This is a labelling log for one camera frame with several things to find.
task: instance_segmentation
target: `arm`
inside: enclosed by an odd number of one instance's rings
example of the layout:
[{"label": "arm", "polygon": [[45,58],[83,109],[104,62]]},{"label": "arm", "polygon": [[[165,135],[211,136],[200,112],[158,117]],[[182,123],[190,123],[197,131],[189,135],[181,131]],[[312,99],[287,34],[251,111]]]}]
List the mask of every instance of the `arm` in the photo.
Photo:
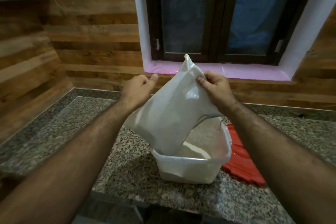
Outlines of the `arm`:
[{"label": "arm", "polygon": [[297,223],[336,219],[336,170],[239,103],[228,80],[208,71],[198,78],[225,114],[268,186]]},{"label": "arm", "polygon": [[149,98],[157,74],[126,82],[120,100],[33,171],[0,205],[0,223],[70,223],[126,118]]}]

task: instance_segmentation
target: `person's left hand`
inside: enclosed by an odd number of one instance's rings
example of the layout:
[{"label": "person's left hand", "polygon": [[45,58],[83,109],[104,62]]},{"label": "person's left hand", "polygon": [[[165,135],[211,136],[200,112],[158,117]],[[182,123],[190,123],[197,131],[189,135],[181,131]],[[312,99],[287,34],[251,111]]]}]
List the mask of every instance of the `person's left hand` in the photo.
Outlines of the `person's left hand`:
[{"label": "person's left hand", "polygon": [[119,101],[130,113],[135,111],[151,97],[157,81],[157,74],[152,74],[150,79],[143,74],[133,77],[125,82]]}]

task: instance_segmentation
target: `window pane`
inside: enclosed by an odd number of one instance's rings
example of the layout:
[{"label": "window pane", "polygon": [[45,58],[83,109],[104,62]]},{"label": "window pane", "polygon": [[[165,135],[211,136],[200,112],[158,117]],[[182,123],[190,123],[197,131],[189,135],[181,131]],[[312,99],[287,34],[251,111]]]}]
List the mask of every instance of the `window pane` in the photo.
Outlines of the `window pane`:
[{"label": "window pane", "polygon": [[286,0],[236,0],[228,54],[266,55]]},{"label": "window pane", "polygon": [[161,0],[165,52],[201,52],[206,2]]}]

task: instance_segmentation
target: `dark brown window frame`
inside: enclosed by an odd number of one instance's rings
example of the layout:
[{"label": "dark brown window frame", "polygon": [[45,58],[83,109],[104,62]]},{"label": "dark brown window frame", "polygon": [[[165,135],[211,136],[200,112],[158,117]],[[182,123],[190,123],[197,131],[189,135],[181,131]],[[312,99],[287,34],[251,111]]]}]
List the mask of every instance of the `dark brown window frame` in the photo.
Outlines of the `dark brown window frame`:
[{"label": "dark brown window frame", "polygon": [[[261,56],[225,53],[236,0],[208,0],[201,54],[187,54],[194,62],[278,65],[307,2],[286,1],[267,55]],[[152,60],[184,61],[184,53],[164,52],[161,0],[146,3]]]}]

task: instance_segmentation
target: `wood panel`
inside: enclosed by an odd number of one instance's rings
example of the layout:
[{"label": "wood panel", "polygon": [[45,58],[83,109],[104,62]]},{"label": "wood panel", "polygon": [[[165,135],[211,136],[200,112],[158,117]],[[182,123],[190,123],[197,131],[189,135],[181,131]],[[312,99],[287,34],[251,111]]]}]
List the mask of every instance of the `wood panel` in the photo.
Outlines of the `wood panel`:
[{"label": "wood panel", "polygon": [[[143,74],[134,0],[56,0],[40,19],[74,86],[121,90]],[[155,90],[173,76],[160,75]],[[247,103],[336,110],[336,9],[292,82],[231,79]]]},{"label": "wood panel", "polygon": [[37,15],[0,8],[0,144],[72,87]]}]

